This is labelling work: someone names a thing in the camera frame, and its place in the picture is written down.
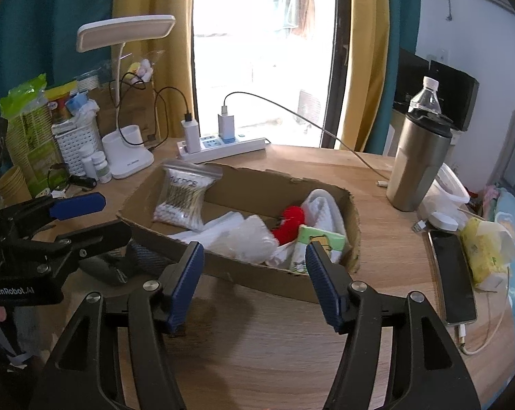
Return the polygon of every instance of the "wall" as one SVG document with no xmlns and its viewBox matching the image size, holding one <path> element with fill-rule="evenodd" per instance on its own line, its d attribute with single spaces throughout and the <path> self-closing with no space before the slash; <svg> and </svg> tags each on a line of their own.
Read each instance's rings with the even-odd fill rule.
<svg viewBox="0 0 515 410">
<path fill-rule="evenodd" d="M 446 63 L 480 82 L 469 129 L 451 156 L 472 191 L 483 189 L 497 162 L 515 110 L 515 15 L 487 0 L 422 0 L 417 54 L 447 51 Z"/>
</svg>

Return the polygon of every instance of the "white power strip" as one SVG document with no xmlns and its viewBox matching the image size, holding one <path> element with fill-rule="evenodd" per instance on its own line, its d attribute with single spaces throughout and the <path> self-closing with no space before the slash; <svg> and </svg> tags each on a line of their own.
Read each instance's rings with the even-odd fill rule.
<svg viewBox="0 0 515 410">
<path fill-rule="evenodd" d="M 177 143 L 179 158 L 185 162 L 203 163 L 223 157 L 236 156 L 250 151 L 265 149 L 267 139 L 247 139 L 244 134 L 236 134 L 234 139 L 224 141 L 219 135 L 201 137 L 201 150 L 188 153 L 185 141 Z"/>
</svg>

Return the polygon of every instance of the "teal curtain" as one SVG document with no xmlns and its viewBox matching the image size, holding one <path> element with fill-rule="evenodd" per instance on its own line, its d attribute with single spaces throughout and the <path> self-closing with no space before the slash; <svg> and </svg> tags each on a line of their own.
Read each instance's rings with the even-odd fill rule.
<svg viewBox="0 0 515 410">
<path fill-rule="evenodd" d="M 421 17 L 421 0 L 389 0 L 389 10 L 391 29 L 385 84 L 377 116 L 365 147 L 365 152 L 373 154 L 382 154 L 387 141 L 396 90 L 396 76 L 398 76 L 400 48 L 415 53 Z"/>
<path fill-rule="evenodd" d="M 73 80 L 103 60 L 110 48 L 78 53 L 79 26 L 111 18 L 113 0 L 2 0 L 0 98 L 42 72 L 49 86 Z"/>
</svg>

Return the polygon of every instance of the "wooden desk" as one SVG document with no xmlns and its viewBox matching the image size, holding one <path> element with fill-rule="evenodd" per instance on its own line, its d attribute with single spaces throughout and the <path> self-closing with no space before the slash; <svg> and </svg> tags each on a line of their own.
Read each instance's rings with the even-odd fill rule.
<svg viewBox="0 0 515 410">
<path fill-rule="evenodd" d="M 174 141 L 155 151 L 157 164 L 174 156 Z M 389 157 L 366 155 L 368 162 L 386 172 Z M 406 296 L 411 290 L 426 294 L 439 309 L 434 269 L 424 236 L 411 231 L 415 213 L 395 210 L 376 186 L 378 176 L 348 151 L 270 145 L 257 151 L 223 159 L 222 163 L 253 169 L 274 169 L 296 177 L 320 178 L 352 192 L 360 213 L 361 268 L 355 279 L 377 291 Z M 100 186 L 108 206 L 105 211 L 57 226 L 53 233 L 114 218 L 124 198 L 150 173 L 148 168 L 128 179 Z M 70 276 L 61 305 L 42 307 L 43 319 L 59 334 L 62 325 L 90 291 L 107 295 L 130 291 L 143 279 L 123 288 L 101 284 L 80 271 Z M 480 345 L 495 327 L 504 298 L 476 295 L 478 322 L 467 328 L 467 346 Z M 126 332 L 121 333 L 123 384 L 127 403 L 136 406 L 128 368 Z M 317 409 L 322 408 L 338 368 L 345 338 L 324 321 L 319 305 L 269 295 L 202 276 L 187 318 L 187 336 L 167 338 L 177 380 L 189 409 Z M 392 332 L 382 335 L 382 350 L 371 408 L 383 403 Z M 511 377 L 515 368 L 515 330 L 507 311 L 490 346 L 465 357 L 482 403 Z"/>
</svg>

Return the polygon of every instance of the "red object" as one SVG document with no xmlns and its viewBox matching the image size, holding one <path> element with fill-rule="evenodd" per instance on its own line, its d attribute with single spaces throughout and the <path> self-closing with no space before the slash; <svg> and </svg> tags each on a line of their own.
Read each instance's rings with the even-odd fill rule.
<svg viewBox="0 0 515 410">
<path fill-rule="evenodd" d="M 271 231 L 279 245 L 298 238 L 299 225 L 305 224 L 305 213 L 299 206 L 289 206 L 282 212 L 280 226 Z"/>
</svg>

